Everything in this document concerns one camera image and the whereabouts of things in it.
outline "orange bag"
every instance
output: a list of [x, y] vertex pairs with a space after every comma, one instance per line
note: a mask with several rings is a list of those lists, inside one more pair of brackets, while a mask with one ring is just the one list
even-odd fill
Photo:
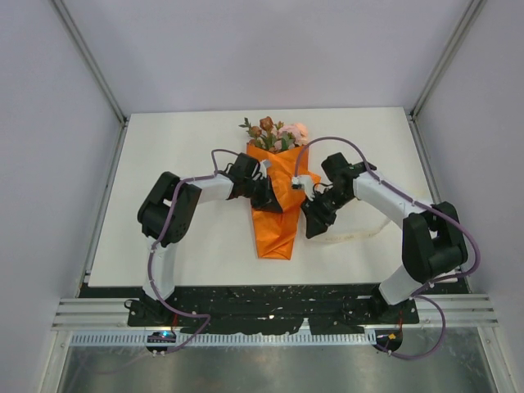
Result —
[[[274, 154], [247, 145], [247, 154], [258, 161], [269, 160], [271, 166], [268, 176], [273, 184], [273, 191], [282, 207], [283, 213], [268, 213], [251, 210], [255, 227], [256, 251], [259, 258], [290, 260], [295, 241], [296, 227], [300, 217], [300, 204], [305, 199], [303, 191], [291, 189], [291, 177], [295, 173], [296, 158], [303, 147]], [[308, 151], [300, 160], [299, 174], [310, 174], [315, 183], [320, 176], [308, 172]]]

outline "white wall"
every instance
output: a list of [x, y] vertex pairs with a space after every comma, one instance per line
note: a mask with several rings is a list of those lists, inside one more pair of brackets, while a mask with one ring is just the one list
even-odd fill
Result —
[[45, 0], [0, 2], [0, 391], [35, 391], [118, 124]]
[[489, 1], [420, 119], [443, 197], [480, 243], [487, 291], [524, 364], [524, 2]]
[[133, 112], [411, 108], [468, 0], [65, 0]]

